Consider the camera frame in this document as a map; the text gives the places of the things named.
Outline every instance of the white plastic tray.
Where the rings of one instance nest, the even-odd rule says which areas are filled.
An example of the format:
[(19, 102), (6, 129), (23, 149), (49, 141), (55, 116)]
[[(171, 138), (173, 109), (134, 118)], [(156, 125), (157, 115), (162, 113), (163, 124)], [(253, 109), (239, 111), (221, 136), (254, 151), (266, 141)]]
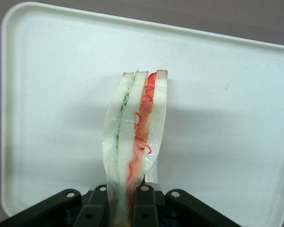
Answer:
[(169, 71), (158, 160), (244, 227), (284, 219), (284, 46), (39, 3), (2, 24), (2, 204), (13, 215), (105, 183), (104, 119), (124, 71)]

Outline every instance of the screw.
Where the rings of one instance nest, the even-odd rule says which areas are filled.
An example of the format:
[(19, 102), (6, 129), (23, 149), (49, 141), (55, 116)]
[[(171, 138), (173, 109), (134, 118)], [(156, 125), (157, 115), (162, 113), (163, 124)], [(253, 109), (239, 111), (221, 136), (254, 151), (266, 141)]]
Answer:
[(106, 191), (106, 187), (101, 187), (99, 190), (102, 191), (102, 192), (105, 192)]
[(141, 190), (144, 191), (144, 192), (147, 192), (150, 188), (147, 187), (146, 185), (142, 186), (141, 187)]
[(175, 197), (175, 198), (179, 198), (180, 197), (180, 193), (174, 191), (174, 192), (171, 193), (171, 196)]
[(70, 193), (66, 194), (67, 198), (71, 198), (71, 197), (74, 197), (74, 196), (75, 196), (75, 193), (73, 193), (73, 192), (70, 192)]

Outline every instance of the bolt hole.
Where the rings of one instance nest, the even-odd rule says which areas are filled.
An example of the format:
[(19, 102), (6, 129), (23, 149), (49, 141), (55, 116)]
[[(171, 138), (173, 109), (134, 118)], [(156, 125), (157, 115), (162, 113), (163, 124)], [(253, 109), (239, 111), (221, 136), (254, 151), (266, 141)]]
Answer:
[(67, 198), (71, 198), (71, 197), (74, 197), (74, 196), (75, 196), (75, 193), (73, 193), (73, 192), (70, 192), (70, 193), (66, 194)]
[(106, 191), (106, 187), (101, 187), (100, 191), (105, 192)]
[(91, 219), (93, 217), (93, 215), (92, 214), (87, 214), (85, 217), (86, 217), (86, 219)]

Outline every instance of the tomato slice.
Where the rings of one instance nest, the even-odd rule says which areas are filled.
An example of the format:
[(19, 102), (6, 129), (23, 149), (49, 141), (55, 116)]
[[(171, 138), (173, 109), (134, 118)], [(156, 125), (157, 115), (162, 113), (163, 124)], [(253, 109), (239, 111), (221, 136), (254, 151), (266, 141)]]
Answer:
[(149, 154), (151, 153), (151, 148), (150, 146), (147, 145), (147, 138), (150, 126), (150, 115), (152, 113), (152, 108), (153, 108), (153, 97), (154, 97), (156, 76), (157, 76), (156, 72), (148, 76), (142, 92), (143, 95), (141, 98), (139, 111), (136, 113), (136, 115), (139, 117), (139, 120), (135, 125), (133, 158), (129, 163), (129, 175), (126, 183), (129, 192), (129, 201), (132, 208), (133, 208), (133, 192), (137, 186), (136, 184), (140, 176), (141, 164), (145, 148), (148, 149)]

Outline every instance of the plastic wrap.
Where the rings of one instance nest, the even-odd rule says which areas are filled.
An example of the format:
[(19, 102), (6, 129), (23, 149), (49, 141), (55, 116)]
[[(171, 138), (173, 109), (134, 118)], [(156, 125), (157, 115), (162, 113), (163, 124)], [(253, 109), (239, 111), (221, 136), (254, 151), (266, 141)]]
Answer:
[(110, 226), (130, 226), (135, 188), (157, 181), (166, 97), (166, 70), (124, 73), (116, 89), (103, 138)]

